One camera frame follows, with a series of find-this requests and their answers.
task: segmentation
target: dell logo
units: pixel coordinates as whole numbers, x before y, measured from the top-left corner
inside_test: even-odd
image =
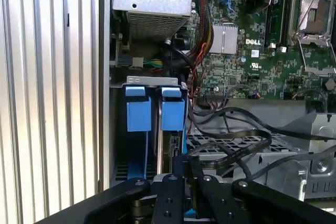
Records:
[[[246,39],[246,44],[261,46],[260,39]]]

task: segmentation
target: blue connector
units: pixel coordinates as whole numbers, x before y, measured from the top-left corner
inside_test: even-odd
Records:
[[[184,126],[185,101],[180,88],[162,88],[161,129],[182,131]]]
[[[125,89],[127,101],[127,131],[152,130],[152,101],[146,96],[144,86],[129,86]]]
[[[226,5],[227,8],[231,11],[234,12],[235,10],[232,9],[232,2],[231,0],[219,0],[220,3],[222,3],[223,5]]]

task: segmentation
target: ribbed metal panel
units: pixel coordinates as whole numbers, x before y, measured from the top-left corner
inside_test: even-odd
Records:
[[[97,192],[98,0],[0,0],[0,223]]]

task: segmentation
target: power supply vent grille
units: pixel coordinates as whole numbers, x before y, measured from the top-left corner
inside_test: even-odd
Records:
[[[166,40],[188,21],[188,17],[128,12],[128,20],[132,38]]]

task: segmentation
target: heatsink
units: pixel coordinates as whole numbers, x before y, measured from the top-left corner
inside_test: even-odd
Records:
[[[214,42],[210,52],[213,54],[233,55],[237,52],[238,27],[233,24],[216,24]]]
[[[133,39],[165,41],[190,18],[192,0],[113,0],[125,12]]]

